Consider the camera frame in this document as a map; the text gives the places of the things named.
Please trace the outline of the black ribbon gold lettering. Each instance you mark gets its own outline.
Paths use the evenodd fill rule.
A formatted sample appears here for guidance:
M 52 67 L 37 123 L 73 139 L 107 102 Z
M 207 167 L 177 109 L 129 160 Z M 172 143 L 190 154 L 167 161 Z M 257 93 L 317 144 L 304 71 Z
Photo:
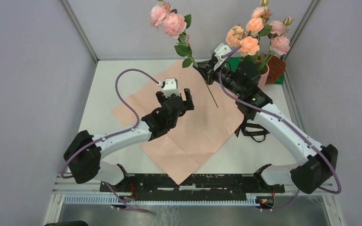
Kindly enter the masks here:
M 266 139 L 266 136 L 270 134 L 270 132 L 261 125 L 249 123 L 247 121 L 243 121 L 234 131 L 236 137 L 238 137 L 240 133 L 245 137 L 252 138 L 257 143 L 263 142 Z

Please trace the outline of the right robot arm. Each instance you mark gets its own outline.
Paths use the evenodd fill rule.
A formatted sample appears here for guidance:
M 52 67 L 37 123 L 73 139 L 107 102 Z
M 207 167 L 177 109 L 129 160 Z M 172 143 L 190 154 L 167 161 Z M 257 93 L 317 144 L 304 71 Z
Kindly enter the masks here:
M 259 72 L 253 62 L 239 62 L 234 72 L 225 64 L 216 67 L 215 60 L 199 62 L 194 68 L 207 84 L 219 83 L 225 94 L 235 100 L 245 119 L 269 131 L 295 159 L 295 164 L 261 167 L 253 180 L 257 191 L 266 192 L 272 185 L 295 185 L 306 194 L 317 189 L 341 193 L 335 171 L 338 150 L 312 139 L 285 117 L 258 87 Z

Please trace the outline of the peach flower stem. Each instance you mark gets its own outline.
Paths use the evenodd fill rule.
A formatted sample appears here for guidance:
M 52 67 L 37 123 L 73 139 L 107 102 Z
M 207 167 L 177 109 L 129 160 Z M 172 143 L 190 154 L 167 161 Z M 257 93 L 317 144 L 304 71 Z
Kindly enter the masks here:
M 252 56 L 255 63 L 258 59 L 260 38 L 269 35 L 272 30 L 272 26 L 269 25 L 272 12 L 268 8 L 268 4 L 268 0 L 261 0 L 260 7 L 254 9 L 251 19 L 246 25 L 248 40 L 251 42 L 251 44 L 249 44 L 249 55 Z
M 228 31 L 225 40 L 230 47 L 239 47 L 237 52 L 246 60 L 257 61 L 257 53 L 260 50 L 259 40 L 247 35 L 241 26 L 232 27 Z

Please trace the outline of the pink flower stem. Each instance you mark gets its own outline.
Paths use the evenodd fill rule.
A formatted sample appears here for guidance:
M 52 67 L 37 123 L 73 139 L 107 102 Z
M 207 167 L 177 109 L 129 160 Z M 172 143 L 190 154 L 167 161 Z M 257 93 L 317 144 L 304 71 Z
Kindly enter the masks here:
M 273 52 L 279 56 L 287 54 L 290 50 L 290 40 L 285 36 L 289 32 L 288 26 L 293 23 L 293 19 L 288 16 L 283 21 L 270 21 L 271 26 L 269 36 L 269 53 Z
M 187 29 L 191 25 L 191 15 L 179 14 L 177 9 L 172 8 L 167 0 L 160 0 L 149 14 L 150 25 L 156 29 L 161 28 L 163 33 L 177 40 L 174 49 L 176 54 L 184 57 L 182 67 L 198 67 L 193 57 L 189 34 Z

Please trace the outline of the pink flower bouquet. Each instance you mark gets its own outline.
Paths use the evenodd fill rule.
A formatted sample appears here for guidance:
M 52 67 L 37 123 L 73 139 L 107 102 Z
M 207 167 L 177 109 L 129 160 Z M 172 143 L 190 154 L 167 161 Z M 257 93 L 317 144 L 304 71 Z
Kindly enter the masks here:
M 119 88 L 127 96 L 126 104 L 113 109 L 112 114 L 125 126 L 135 122 L 132 110 L 145 116 L 159 105 L 155 96 L 158 87 L 149 75 L 160 81 L 175 77 L 179 89 L 190 89 L 195 106 L 166 135 L 113 153 L 106 157 L 107 162 L 120 163 L 135 173 L 163 170 L 177 184 L 193 173 L 250 172 L 238 159 L 234 134 L 243 114 L 218 84 L 207 87 L 195 69 L 183 68 L 181 61 L 175 60 L 106 61 L 101 66 L 122 79 Z

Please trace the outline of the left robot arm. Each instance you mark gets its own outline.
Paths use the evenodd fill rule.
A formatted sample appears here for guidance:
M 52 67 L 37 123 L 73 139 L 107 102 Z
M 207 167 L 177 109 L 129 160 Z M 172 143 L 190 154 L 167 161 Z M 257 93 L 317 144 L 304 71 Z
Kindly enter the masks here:
M 156 93 L 160 107 L 142 117 L 137 123 L 104 135 L 92 135 L 87 130 L 79 132 L 63 157 L 71 178 L 78 184 L 92 179 L 108 182 L 118 192 L 129 187 L 129 179 L 122 165 L 105 164 L 108 155 L 134 144 L 152 141 L 176 127 L 179 117 L 194 110 L 190 89 L 184 89 L 186 99 L 172 94 L 165 97 Z

